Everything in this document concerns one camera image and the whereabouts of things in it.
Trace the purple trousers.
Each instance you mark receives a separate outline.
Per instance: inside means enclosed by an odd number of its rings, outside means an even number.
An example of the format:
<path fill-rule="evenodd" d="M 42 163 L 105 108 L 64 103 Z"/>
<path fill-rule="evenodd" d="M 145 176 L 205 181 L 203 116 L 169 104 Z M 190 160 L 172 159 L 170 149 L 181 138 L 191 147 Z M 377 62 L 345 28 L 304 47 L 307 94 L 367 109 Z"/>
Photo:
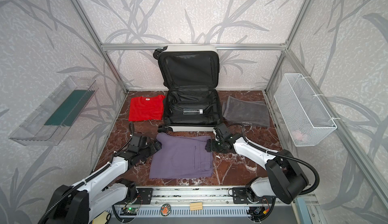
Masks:
<path fill-rule="evenodd" d="M 161 150 L 153 155 L 149 178 L 196 179 L 211 177 L 213 154 L 205 147 L 209 136 L 179 137 L 159 133 Z"/>

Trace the red t-shirt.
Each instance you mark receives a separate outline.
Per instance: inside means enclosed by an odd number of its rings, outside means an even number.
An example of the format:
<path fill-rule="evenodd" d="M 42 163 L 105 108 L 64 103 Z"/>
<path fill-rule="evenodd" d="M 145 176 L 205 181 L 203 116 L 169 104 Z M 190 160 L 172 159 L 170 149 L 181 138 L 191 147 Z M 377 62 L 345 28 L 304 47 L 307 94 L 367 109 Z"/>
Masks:
<path fill-rule="evenodd" d="M 162 120 L 164 112 L 164 95 L 155 97 L 135 97 L 130 101 L 129 116 L 130 122 L 141 122 L 146 120 Z"/>

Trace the grey towel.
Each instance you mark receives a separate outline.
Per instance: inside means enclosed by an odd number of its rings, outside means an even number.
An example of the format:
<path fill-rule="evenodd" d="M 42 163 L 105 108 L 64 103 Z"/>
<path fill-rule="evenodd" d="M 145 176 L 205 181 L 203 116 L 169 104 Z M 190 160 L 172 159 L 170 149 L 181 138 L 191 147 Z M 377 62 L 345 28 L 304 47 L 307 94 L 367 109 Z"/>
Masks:
<path fill-rule="evenodd" d="M 223 118 L 231 123 L 270 127 L 268 108 L 263 101 L 243 101 L 229 96 L 223 104 Z"/>

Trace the clear bottle white cap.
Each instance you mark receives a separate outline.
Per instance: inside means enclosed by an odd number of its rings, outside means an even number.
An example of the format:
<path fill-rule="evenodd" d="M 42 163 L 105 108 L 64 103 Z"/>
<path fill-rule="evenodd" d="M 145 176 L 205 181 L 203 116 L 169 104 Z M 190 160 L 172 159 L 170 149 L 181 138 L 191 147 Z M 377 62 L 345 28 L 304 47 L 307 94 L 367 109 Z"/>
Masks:
<path fill-rule="evenodd" d="M 203 113 L 204 113 L 203 109 L 199 109 L 199 108 L 196 108 L 196 109 L 185 108 L 183 110 L 183 115 L 201 115 Z"/>

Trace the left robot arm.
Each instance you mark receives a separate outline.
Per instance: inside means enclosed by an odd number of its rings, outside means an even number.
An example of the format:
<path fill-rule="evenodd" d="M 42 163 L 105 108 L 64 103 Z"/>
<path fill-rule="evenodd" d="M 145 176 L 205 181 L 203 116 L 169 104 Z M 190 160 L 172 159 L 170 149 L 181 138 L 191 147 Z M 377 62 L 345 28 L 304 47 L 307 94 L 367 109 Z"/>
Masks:
<path fill-rule="evenodd" d="M 117 203 L 149 204 L 151 191 L 143 192 L 133 181 L 119 179 L 138 163 L 144 163 L 160 151 L 162 144 L 143 134 L 133 133 L 127 143 L 101 168 L 71 186 L 55 190 L 40 218 L 40 224 L 90 224 L 109 207 Z"/>

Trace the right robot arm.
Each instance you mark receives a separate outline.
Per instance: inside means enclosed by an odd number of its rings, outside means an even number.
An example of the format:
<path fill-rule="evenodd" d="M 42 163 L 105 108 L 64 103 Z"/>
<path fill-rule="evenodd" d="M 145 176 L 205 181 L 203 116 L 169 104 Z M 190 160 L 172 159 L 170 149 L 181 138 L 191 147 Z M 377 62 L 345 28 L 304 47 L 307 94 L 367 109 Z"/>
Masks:
<path fill-rule="evenodd" d="M 248 202 L 258 203 L 265 197 L 272 197 L 290 204 L 299 195 L 317 189 L 320 176 L 311 164 L 294 157 L 288 150 L 274 151 L 258 145 L 245 136 L 245 126 L 240 126 L 241 133 L 235 134 L 224 123 L 215 126 L 215 139 L 209 140 L 205 149 L 244 156 L 266 170 L 267 177 L 257 177 L 246 184 L 243 197 Z"/>

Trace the green circuit board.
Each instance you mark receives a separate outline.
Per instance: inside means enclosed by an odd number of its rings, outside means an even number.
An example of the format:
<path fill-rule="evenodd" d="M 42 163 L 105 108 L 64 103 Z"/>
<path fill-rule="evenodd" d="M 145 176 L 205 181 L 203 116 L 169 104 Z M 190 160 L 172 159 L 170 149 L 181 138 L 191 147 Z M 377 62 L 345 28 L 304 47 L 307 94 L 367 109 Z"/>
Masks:
<path fill-rule="evenodd" d="M 123 207 L 121 208 L 120 215 L 124 217 L 136 216 L 138 211 L 138 207 Z"/>

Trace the round red green badge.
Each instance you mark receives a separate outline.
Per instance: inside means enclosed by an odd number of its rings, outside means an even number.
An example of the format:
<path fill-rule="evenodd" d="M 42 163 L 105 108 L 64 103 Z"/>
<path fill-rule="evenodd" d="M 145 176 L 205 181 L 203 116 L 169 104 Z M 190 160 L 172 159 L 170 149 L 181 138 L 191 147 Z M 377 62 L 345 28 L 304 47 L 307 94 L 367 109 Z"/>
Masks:
<path fill-rule="evenodd" d="M 171 205 L 166 203 L 161 206 L 160 214 L 163 217 L 167 217 L 171 214 Z"/>

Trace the small wooden block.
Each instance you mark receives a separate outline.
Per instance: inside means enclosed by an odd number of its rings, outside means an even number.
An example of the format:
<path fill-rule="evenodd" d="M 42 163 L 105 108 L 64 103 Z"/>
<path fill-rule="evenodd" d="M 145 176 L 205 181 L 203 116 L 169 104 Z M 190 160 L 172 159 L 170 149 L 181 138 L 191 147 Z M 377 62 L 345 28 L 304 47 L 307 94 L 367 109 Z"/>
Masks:
<path fill-rule="evenodd" d="M 203 203 L 202 202 L 190 203 L 190 211 L 197 211 L 197 210 L 203 210 Z"/>

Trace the pink item in basket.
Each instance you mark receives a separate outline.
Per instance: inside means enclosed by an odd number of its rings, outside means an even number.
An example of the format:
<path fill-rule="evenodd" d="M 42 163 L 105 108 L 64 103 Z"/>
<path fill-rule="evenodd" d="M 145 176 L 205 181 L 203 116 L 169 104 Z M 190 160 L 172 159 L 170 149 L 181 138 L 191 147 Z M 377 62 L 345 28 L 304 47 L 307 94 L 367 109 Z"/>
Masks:
<path fill-rule="evenodd" d="M 294 140 L 298 142 L 305 142 L 308 139 L 308 136 L 299 130 L 292 131 L 292 136 Z"/>

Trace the black and white suitcase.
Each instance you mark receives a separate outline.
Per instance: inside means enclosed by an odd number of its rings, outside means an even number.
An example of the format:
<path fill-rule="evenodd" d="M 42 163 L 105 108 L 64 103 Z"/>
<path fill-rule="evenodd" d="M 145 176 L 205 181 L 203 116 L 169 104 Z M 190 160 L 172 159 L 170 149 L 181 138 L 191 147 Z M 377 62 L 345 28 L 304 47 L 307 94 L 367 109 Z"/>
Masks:
<path fill-rule="evenodd" d="M 169 45 L 153 52 L 168 88 L 163 125 L 158 132 L 211 132 L 223 121 L 219 83 L 220 59 L 212 45 Z M 183 110 L 203 109 L 201 115 Z"/>

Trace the black and yellow glove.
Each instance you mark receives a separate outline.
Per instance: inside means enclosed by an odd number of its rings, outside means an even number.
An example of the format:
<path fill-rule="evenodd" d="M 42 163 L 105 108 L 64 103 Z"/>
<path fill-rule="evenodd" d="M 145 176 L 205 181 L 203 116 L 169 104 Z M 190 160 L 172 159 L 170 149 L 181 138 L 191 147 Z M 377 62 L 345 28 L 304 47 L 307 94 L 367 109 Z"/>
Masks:
<path fill-rule="evenodd" d="M 108 224 L 111 219 L 111 214 L 107 211 L 104 211 L 99 216 L 94 218 L 91 224 Z"/>

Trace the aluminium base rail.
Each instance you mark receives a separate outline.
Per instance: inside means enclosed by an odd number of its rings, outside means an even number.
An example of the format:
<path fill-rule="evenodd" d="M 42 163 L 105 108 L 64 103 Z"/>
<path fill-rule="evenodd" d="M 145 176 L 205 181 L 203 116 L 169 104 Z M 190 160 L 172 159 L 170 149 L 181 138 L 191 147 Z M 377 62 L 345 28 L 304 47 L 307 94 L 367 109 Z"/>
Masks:
<path fill-rule="evenodd" d="M 127 187 L 114 184 L 105 190 L 98 191 L 93 197 L 87 190 L 80 191 L 84 197 L 74 196 L 72 202 L 80 202 L 87 211 L 107 210 L 114 204 L 131 206 L 171 206 L 188 207 L 190 204 L 202 203 L 210 206 L 265 206 L 272 203 L 286 205 L 280 198 L 274 200 L 266 195 L 257 201 L 249 201 L 243 186 L 160 186 L 160 187 Z"/>

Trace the clear plastic wall tray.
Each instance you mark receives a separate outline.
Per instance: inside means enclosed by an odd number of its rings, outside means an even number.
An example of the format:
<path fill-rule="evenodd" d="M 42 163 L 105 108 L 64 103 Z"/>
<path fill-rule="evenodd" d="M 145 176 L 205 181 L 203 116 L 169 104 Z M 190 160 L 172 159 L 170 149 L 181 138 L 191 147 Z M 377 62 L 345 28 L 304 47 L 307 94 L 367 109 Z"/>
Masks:
<path fill-rule="evenodd" d="M 91 78 L 67 77 L 9 136 L 23 146 L 57 146 L 98 91 Z"/>

